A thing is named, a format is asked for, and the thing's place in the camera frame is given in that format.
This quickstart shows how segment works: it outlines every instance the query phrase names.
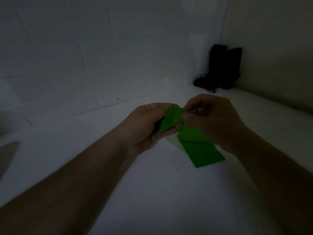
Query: wall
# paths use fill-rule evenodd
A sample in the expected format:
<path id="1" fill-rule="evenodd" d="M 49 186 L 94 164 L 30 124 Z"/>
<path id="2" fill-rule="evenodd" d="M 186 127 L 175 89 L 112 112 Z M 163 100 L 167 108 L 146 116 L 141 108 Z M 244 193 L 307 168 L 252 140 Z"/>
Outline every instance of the wall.
<path id="1" fill-rule="evenodd" d="M 2 132 L 192 83 L 227 1 L 0 0 Z"/>
<path id="2" fill-rule="evenodd" d="M 235 86 L 313 113 L 313 0 L 229 0 L 221 43 L 242 47 Z"/>

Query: person's right arm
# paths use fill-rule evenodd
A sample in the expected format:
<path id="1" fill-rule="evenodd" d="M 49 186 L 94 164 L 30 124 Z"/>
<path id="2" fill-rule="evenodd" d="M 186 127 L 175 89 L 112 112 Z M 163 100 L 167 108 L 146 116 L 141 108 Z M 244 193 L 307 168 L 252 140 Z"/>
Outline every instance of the person's right arm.
<path id="1" fill-rule="evenodd" d="M 238 158 L 288 233 L 313 234 L 313 174 L 245 126 L 229 99 L 201 94 L 185 109 L 196 112 L 184 123 Z"/>

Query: pair of black boots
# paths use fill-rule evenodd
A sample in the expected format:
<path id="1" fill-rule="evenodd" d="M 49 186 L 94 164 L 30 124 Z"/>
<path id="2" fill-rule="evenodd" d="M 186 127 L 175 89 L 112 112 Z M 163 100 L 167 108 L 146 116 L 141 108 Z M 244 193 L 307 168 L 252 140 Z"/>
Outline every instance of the pair of black boots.
<path id="1" fill-rule="evenodd" d="M 194 86 L 215 93 L 217 88 L 228 90 L 240 77 L 242 48 L 227 50 L 226 45 L 215 44 L 210 51 L 209 71 L 194 81 Z"/>

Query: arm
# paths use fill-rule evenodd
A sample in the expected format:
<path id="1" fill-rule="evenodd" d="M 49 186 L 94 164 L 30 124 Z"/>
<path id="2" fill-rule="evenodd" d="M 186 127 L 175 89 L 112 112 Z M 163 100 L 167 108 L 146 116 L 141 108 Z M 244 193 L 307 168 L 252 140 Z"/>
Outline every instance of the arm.
<path id="1" fill-rule="evenodd" d="M 1 207 L 1 234 L 80 234 L 126 158 L 177 132 L 153 133 L 154 123 L 165 116 L 163 105 L 136 108 L 61 169 Z"/>
<path id="2" fill-rule="evenodd" d="M 313 234 L 310 172 L 248 129 L 227 98 L 201 94 L 185 109 L 196 110 L 182 114 L 188 126 L 238 158 L 288 233 Z"/>

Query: person's left arm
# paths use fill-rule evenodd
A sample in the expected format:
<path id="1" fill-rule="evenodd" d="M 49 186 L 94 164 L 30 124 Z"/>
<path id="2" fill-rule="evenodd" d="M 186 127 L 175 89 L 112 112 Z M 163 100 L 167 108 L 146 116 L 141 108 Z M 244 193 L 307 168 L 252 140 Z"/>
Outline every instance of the person's left arm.
<path id="1" fill-rule="evenodd" d="M 177 132 L 175 127 L 153 132 L 165 116 L 164 105 L 174 104 L 139 106 L 65 166 L 1 207 L 1 234 L 81 233 L 123 162 Z"/>

